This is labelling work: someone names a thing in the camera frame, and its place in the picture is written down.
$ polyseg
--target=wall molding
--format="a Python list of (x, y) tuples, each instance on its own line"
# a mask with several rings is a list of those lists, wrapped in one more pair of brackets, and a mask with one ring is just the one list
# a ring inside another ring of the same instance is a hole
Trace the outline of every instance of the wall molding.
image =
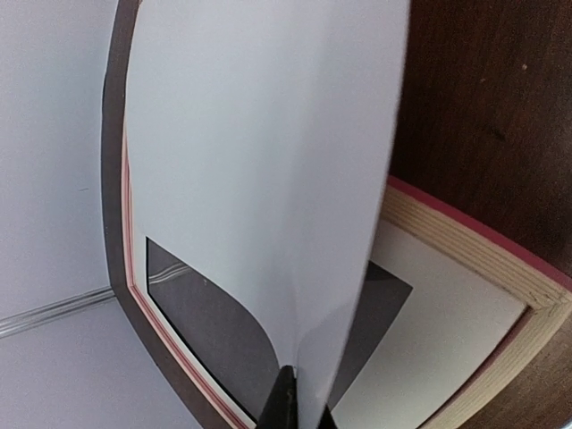
[(114, 297), (115, 294), (112, 289), (106, 287), (0, 319), (0, 340), (68, 315), (74, 315), (90, 307), (103, 304)]

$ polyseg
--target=plywood edge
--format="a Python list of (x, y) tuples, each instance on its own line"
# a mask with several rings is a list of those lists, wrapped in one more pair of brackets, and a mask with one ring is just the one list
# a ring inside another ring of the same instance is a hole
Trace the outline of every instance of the plywood edge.
[[(571, 294), (551, 277), (477, 231), (388, 185), (381, 217), (438, 249), (533, 309), (570, 302)], [(376, 234), (372, 249), (382, 240)]]
[(514, 340), (423, 429), (460, 427), (502, 391), (540, 352), (572, 313), (572, 303), (535, 310)]

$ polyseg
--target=picture frame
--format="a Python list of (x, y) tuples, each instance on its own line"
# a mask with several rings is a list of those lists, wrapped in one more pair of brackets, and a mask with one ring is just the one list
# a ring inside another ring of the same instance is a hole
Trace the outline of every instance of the picture frame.
[[(135, 284), (132, 255), (133, 241), (130, 177), (126, 138), (123, 137), (122, 219), (123, 244), (128, 289), (156, 333), (178, 361), (189, 379), (199, 388), (229, 427), (254, 428), (255, 422), (233, 403), (224, 389), (200, 362), (186, 352), (186, 346), (161, 320)], [(495, 351), (469, 380), (446, 401), (420, 429), (454, 429), (492, 400), (542, 350), (572, 313), (569, 278), (498, 232), (442, 203), (423, 191), (389, 177), (380, 219), (413, 235), (443, 255), (505, 290), (526, 305)], [(382, 237), (378, 228), (370, 259), (380, 261)]]
[[(388, 179), (380, 217), (451, 257), (526, 305), (482, 366), (422, 429), (455, 429), (502, 391), (572, 313), (572, 281), (492, 228), (398, 178)], [(375, 237), (375, 263), (381, 237)]]

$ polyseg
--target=white wall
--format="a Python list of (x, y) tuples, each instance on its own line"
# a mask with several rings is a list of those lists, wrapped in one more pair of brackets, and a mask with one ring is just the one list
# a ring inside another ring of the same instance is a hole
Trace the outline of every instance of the white wall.
[(109, 283), (99, 134), (116, 4), (0, 2), (0, 319)]
[(198, 429), (117, 301), (0, 341), (6, 429)]

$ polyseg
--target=dark wooden surface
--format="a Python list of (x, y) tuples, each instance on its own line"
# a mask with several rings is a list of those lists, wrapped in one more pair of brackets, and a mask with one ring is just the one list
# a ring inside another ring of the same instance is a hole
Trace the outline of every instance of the dark wooden surface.
[(391, 173), (572, 274), (572, 2), (412, 0)]
[(119, 1), (105, 75), (101, 186), (109, 278), (125, 314), (147, 351), (195, 418), (206, 429), (228, 429), (227, 423), (185, 375), (127, 289), (122, 239), (122, 133), (125, 76), (138, 7), (139, 0)]

